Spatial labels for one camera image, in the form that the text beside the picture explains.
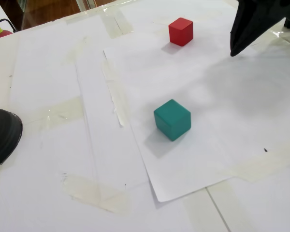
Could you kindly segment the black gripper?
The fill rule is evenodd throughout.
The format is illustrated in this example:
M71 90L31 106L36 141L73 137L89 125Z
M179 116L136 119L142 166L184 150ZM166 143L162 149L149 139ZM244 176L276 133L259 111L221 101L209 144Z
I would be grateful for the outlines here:
M230 36L231 56L234 57L265 31L266 19L290 22L290 0L239 0Z

